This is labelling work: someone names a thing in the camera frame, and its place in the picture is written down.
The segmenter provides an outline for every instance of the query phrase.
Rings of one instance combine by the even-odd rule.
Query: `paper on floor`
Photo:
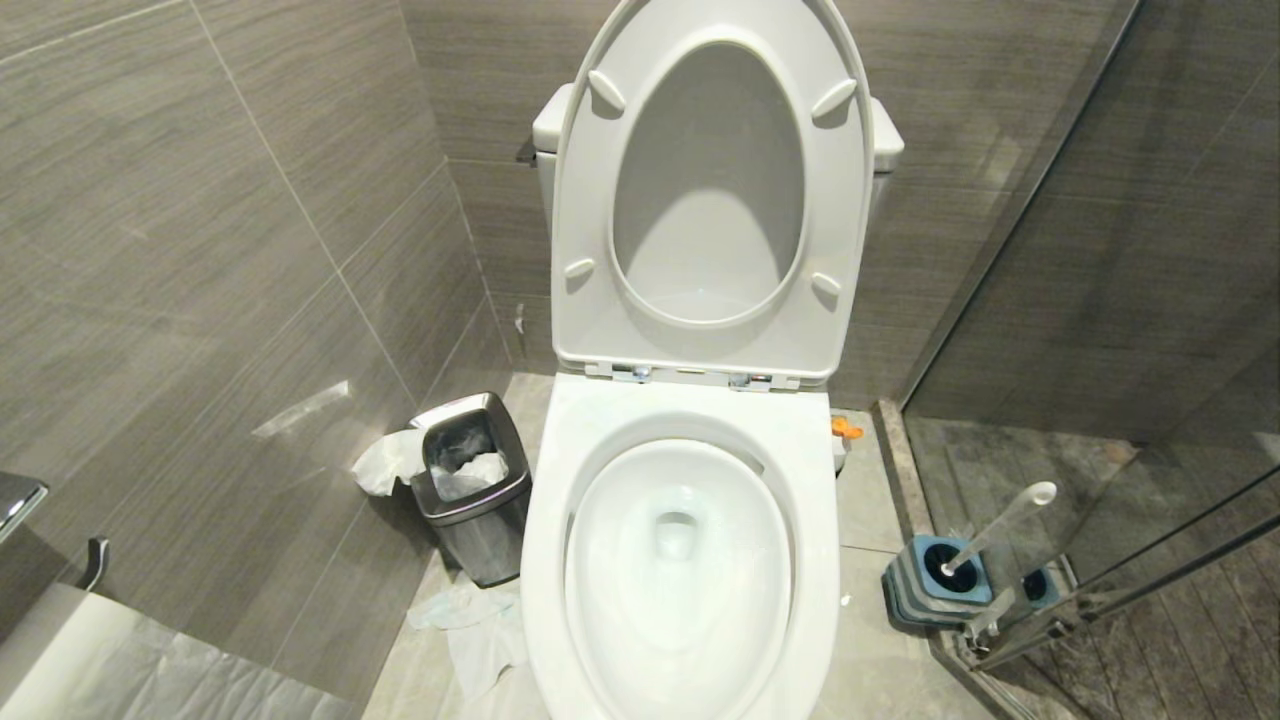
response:
[[[520,601],[503,591],[483,591],[466,575],[458,583],[408,611],[416,629],[445,632],[453,673],[467,702],[483,696],[504,667],[529,662]]]

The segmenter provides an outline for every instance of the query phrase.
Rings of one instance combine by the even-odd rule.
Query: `tissue paper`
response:
[[[356,483],[369,495],[390,495],[396,478],[410,478],[426,470],[422,460],[422,439],[426,430],[401,430],[383,436],[351,468]]]
[[[408,623],[445,630],[454,676],[467,702],[483,696],[504,667],[529,661],[520,600],[502,591],[483,591],[470,578],[410,609]]]
[[[431,465],[431,480],[440,500],[451,502],[495,486],[507,479],[507,461],[500,452],[477,455],[457,473],[449,473],[439,465]]]

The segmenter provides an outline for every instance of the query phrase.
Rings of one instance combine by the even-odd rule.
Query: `toilet brush handle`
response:
[[[983,528],[983,530],[978,533],[978,536],[974,537],[964,550],[960,551],[960,555],[956,555],[950,562],[942,566],[942,573],[948,577],[955,574],[956,568],[960,568],[968,562],[970,557],[978,555],[987,548],[987,546],[1000,539],[1000,534],[1005,528],[1024,518],[1029,518],[1037,510],[1044,507],[1050,502],[1053,502],[1055,497],[1057,497],[1057,486],[1048,480],[1036,483],[1018,493],[1018,497],[1009,503],[1009,507],[1005,507],[1004,512],[992,520],[989,525]]]

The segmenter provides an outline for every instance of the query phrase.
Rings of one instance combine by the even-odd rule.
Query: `stainless steel trash can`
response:
[[[518,577],[534,483],[502,398],[483,392],[454,400],[419,415],[415,424],[426,430],[422,456],[428,470],[412,478],[410,487],[444,550],[481,588]],[[438,474],[456,473],[485,452],[502,455],[506,477],[463,497],[442,498]]]

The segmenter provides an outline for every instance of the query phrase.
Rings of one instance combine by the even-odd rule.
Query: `toilet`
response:
[[[809,717],[840,588],[824,383],[902,141],[829,0],[627,0],[534,143],[561,372],[521,600],[547,708]]]

